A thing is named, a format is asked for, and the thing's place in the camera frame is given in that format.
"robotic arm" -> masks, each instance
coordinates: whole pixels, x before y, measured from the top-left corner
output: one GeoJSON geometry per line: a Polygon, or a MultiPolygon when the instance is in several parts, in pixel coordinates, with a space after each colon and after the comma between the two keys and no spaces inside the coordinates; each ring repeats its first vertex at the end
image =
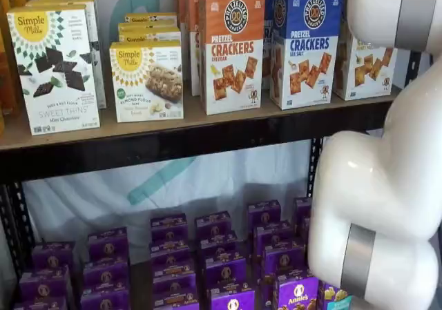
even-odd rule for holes
{"type": "MultiPolygon", "coordinates": [[[[349,0],[353,34],[442,51],[442,0],[349,0]]],[[[381,139],[335,134],[321,154],[309,266],[379,309],[425,310],[438,279],[428,240],[442,220],[442,61],[395,100],[381,139]]]]}

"cracker box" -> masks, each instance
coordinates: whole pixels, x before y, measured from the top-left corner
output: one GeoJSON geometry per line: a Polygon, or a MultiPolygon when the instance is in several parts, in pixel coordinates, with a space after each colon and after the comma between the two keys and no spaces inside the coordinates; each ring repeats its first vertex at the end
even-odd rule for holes
{"type": "Polygon", "coordinates": [[[98,108],[106,108],[106,96],[104,94],[103,80],[103,63],[100,54],[101,44],[98,36],[97,11],[95,9],[95,0],[32,0],[27,6],[68,6],[68,5],[85,5],[86,21],[88,24],[89,43],[91,52],[83,55],[81,58],[93,67],[95,90],[97,91],[98,108]]]}
{"type": "Polygon", "coordinates": [[[88,287],[81,295],[81,310],[130,310],[129,285],[126,280],[107,282],[88,287]]]}
{"type": "Polygon", "coordinates": [[[103,284],[129,279],[128,260],[125,257],[107,257],[84,266],[83,281],[85,286],[103,284]]]}
{"type": "Polygon", "coordinates": [[[230,282],[213,287],[209,291],[210,309],[255,309],[255,290],[248,282],[230,282]]]}
{"type": "Polygon", "coordinates": [[[273,309],[316,310],[318,278],[309,270],[279,275],[273,291],[273,309]]]}
{"type": "Polygon", "coordinates": [[[150,245],[152,264],[175,264],[191,257],[190,248],[184,240],[160,240],[150,245]]]}
{"type": "Polygon", "coordinates": [[[219,234],[212,238],[200,240],[198,250],[202,257],[219,255],[226,251],[235,250],[237,243],[238,238],[235,231],[230,231],[227,234],[219,234]]]}
{"type": "Polygon", "coordinates": [[[348,310],[351,302],[352,297],[343,289],[336,288],[322,280],[319,281],[318,310],[348,310]]]}
{"type": "Polygon", "coordinates": [[[305,244],[298,238],[268,245],[262,252],[262,276],[273,276],[278,270],[305,265],[305,244]]]}
{"type": "Polygon", "coordinates": [[[118,122],[183,119],[179,41],[110,46],[118,122]]]}
{"type": "Polygon", "coordinates": [[[93,233],[88,237],[88,250],[91,261],[109,256],[129,257],[129,244],[126,227],[93,233]]]}
{"type": "Polygon", "coordinates": [[[237,249],[204,259],[206,286],[228,281],[244,281],[247,278],[246,256],[237,249]]]}
{"type": "Polygon", "coordinates": [[[199,0],[206,114],[261,106],[265,0],[199,0]]]}
{"type": "Polygon", "coordinates": [[[330,102],[343,0],[274,0],[270,98],[282,109],[330,102]]]}
{"type": "Polygon", "coordinates": [[[289,239],[292,236],[294,236],[293,229],[287,220],[255,227],[253,229],[254,259],[259,260],[261,258],[264,246],[279,243],[279,241],[289,239]]]}
{"type": "Polygon", "coordinates": [[[8,12],[31,133],[99,127],[84,5],[8,12]]]}
{"type": "Polygon", "coordinates": [[[32,263],[35,269],[54,269],[68,265],[74,271],[74,242],[39,243],[32,250],[32,263]]]}
{"type": "Polygon", "coordinates": [[[231,218],[227,211],[195,218],[197,240],[210,238],[219,234],[226,234],[231,229],[231,218]]]}
{"type": "Polygon", "coordinates": [[[180,238],[187,240],[187,219],[184,213],[151,219],[152,241],[172,240],[180,238]]]}
{"type": "Polygon", "coordinates": [[[175,26],[178,25],[177,14],[175,12],[150,12],[150,13],[128,13],[125,16],[126,22],[147,22],[157,20],[173,20],[175,26]]]}
{"type": "Polygon", "coordinates": [[[44,298],[16,304],[14,310],[68,310],[68,308],[64,298],[44,298]]]}
{"type": "Polygon", "coordinates": [[[196,289],[188,288],[153,295],[153,310],[199,310],[198,293],[196,289]]]}
{"type": "Polygon", "coordinates": [[[175,264],[154,265],[152,272],[153,293],[196,288],[195,265],[192,260],[184,260],[175,264]]]}

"blue cracker box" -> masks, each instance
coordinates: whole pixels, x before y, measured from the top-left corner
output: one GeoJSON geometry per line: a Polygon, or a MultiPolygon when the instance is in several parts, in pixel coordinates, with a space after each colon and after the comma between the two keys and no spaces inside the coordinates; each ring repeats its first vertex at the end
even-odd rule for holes
{"type": "Polygon", "coordinates": [[[310,270],[293,270],[279,275],[273,290],[273,308],[316,310],[318,278],[310,270]]]}
{"type": "Polygon", "coordinates": [[[187,240],[187,219],[184,213],[151,219],[152,242],[159,240],[187,240]]]}
{"type": "Polygon", "coordinates": [[[202,238],[212,238],[219,234],[226,234],[231,229],[231,218],[227,211],[195,218],[195,233],[197,240],[202,238]]]}
{"type": "Polygon", "coordinates": [[[84,266],[83,270],[85,286],[128,279],[128,261],[127,258],[121,256],[102,258],[96,262],[90,262],[84,266]]]}
{"type": "Polygon", "coordinates": [[[175,264],[191,257],[189,245],[184,240],[152,242],[150,250],[151,263],[154,265],[175,264]]]}
{"type": "Polygon", "coordinates": [[[270,98],[282,109],[330,102],[343,0],[273,0],[270,98]]]}
{"type": "Polygon", "coordinates": [[[153,293],[176,292],[183,288],[196,288],[195,265],[192,260],[175,264],[154,265],[153,293]]]}

